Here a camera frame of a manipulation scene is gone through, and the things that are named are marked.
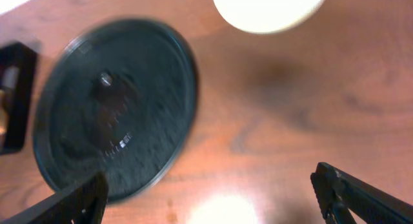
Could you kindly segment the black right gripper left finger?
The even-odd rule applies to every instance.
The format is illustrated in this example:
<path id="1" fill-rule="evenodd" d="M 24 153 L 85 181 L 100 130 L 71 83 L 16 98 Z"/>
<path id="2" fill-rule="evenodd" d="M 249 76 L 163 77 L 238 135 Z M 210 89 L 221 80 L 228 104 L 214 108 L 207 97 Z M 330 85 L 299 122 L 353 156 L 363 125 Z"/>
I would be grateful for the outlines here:
<path id="1" fill-rule="evenodd" d="M 108 202 L 108 183 L 98 172 L 69 185 L 3 224 L 100 224 Z"/>

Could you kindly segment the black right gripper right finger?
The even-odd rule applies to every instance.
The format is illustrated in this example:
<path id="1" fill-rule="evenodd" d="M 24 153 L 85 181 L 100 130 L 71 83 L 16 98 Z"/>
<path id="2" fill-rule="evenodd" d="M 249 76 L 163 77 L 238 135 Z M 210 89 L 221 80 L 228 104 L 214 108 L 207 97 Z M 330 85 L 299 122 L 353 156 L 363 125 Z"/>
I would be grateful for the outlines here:
<path id="1" fill-rule="evenodd" d="M 326 223 L 412 224 L 412 205 L 387 194 L 325 162 L 317 164 L 310 180 Z"/>

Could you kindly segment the light green plate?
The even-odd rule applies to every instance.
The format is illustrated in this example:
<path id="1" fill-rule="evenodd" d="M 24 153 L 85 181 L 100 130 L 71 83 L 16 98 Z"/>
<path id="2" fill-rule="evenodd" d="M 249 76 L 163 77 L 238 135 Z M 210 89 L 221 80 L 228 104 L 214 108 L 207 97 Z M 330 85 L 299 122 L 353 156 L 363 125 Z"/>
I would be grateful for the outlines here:
<path id="1" fill-rule="evenodd" d="M 213 0 L 221 17 L 252 34 L 293 28 L 315 14 L 325 0 Z"/>

